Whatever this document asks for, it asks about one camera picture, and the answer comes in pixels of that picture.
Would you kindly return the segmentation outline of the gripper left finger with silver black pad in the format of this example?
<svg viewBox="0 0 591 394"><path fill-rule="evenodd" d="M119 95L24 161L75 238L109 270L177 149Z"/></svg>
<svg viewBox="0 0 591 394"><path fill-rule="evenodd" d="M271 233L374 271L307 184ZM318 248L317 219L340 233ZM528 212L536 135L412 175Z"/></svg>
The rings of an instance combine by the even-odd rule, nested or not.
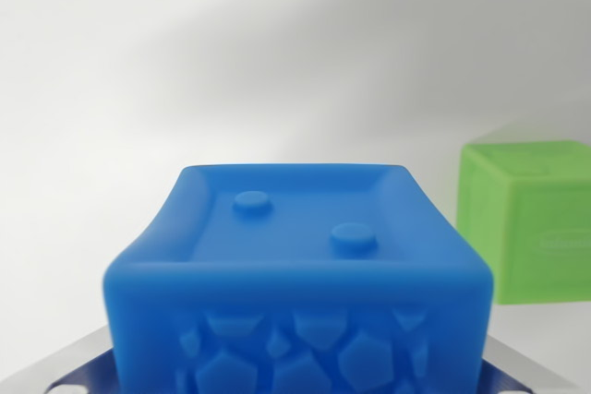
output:
<svg viewBox="0 0 591 394"><path fill-rule="evenodd" d="M99 328L49 357L45 393L119 393L109 328Z"/></svg>

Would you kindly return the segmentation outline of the gripper right finger with silver black pad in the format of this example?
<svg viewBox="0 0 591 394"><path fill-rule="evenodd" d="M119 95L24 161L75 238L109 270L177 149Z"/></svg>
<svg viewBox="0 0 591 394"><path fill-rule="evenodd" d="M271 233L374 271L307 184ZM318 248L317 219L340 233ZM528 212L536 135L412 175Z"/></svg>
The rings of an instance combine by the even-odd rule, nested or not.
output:
<svg viewBox="0 0 591 394"><path fill-rule="evenodd" d="M487 336L479 378L480 393L582 393L573 382Z"/></svg>

